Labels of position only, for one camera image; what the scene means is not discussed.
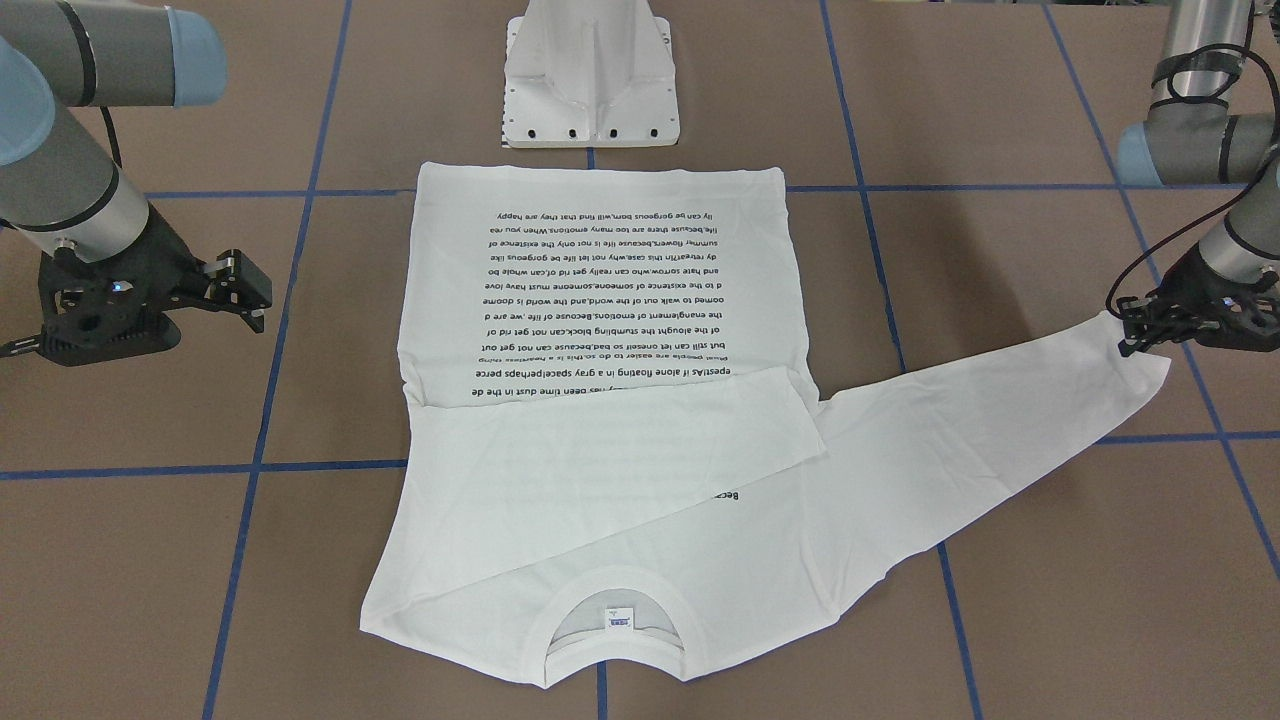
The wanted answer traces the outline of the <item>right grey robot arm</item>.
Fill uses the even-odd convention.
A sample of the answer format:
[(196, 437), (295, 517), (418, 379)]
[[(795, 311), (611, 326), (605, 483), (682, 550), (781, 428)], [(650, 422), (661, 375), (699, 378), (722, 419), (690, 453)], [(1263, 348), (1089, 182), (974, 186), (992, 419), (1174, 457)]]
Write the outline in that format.
[(193, 12), (132, 1), (1, 6), (1, 215), (41, 250), (37, 334), (3, 346), (83, 366), (175, 347), (169, 311), (229, 313), (259, 333), (273, 284), (237, 249), (197, 259), (73, 108), (209, 105), (227, 55)]

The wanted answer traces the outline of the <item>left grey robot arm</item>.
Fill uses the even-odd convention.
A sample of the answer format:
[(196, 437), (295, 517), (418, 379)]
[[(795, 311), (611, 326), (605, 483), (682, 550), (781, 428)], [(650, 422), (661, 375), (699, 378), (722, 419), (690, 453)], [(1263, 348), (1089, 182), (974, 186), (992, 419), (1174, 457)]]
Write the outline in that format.
[(1249, 1), (1175, 1), (1146, 120), (1117, 146), (1124, 184), (1243, 184), (1142, 297), (1110, 293), (1123, 356), (1164, 342), (1271, 352), (1279, 345), (1277, 114), (1236, 115), (1229, 96), (1251, 47)]

